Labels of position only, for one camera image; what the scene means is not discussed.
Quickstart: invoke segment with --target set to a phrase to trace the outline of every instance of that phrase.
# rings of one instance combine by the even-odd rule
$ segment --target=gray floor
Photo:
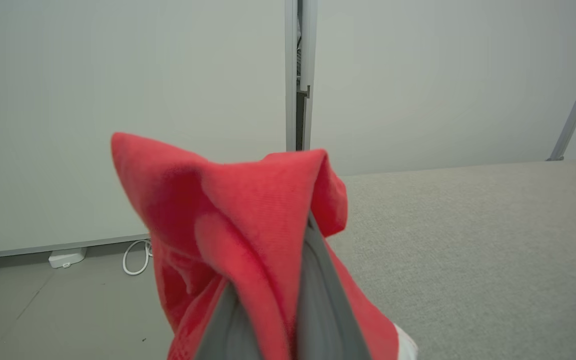
[[[0,258],[0,359],[165,359],[173,333],[160,308],[153,265],[128,276],[128,243],[88,248],[70,268],[50,253]],[[139,269],[143,248],[128,257]]]

